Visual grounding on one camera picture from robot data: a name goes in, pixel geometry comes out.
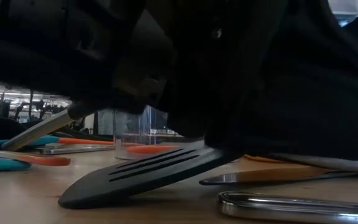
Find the clear plastic cup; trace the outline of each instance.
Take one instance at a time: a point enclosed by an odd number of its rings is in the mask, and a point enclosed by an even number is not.
[[[139,159],[197,140],[168,129],[167,115],[150,106],[141,115],[115,111],[113,120],[118,159]]]

